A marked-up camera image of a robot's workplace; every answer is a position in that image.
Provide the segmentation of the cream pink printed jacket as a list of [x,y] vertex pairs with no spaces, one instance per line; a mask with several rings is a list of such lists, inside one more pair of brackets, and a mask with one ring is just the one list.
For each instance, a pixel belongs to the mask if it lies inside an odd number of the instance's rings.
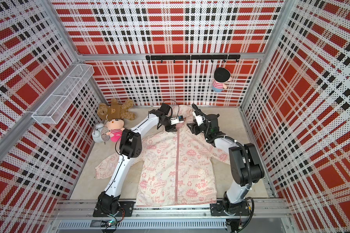
[[187,127],[193,120],[190,106],[178,105],[175,113],[185,121],[176,132],[161,129],[143,139],[143,151],[135,162],[143,161],[138,184],[138,206],[209,204],[217,199],[217,188],[211,159],[229,164],[229,155],[205,141],[202,134],[193,135]]

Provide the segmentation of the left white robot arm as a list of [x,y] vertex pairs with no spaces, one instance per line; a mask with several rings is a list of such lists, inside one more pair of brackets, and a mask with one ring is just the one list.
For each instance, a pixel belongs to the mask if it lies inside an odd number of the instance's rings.
[[138,125],[123,130],[119,144],[118,165],[107,187],[98,196],[94,217],[115,216],[118,212],[122,212],[119,198],[130,167],[143,151],[142,137],[155,126],[157,129],[164,126],[167,132],[175,131],[176,125],[184,122],[184,117],[172,114],[172,107],[163,103],[159,109],[149,111],[147,117]]

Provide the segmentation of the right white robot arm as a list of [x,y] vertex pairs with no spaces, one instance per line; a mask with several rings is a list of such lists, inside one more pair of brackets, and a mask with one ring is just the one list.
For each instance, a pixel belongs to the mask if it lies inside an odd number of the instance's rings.
[[206,115],[195,111],[193,123],[187,127],[192,134],[203,133],[205,141],[229,155],[230,170],[233,182],[224,193],[222,203],[216,204],[216,212],[222,215],[250,215],[253,207],[249,206],[247,194],[254,184],[265,177],[256,147],[251,144],[241,144],[219,129],[218,114]]

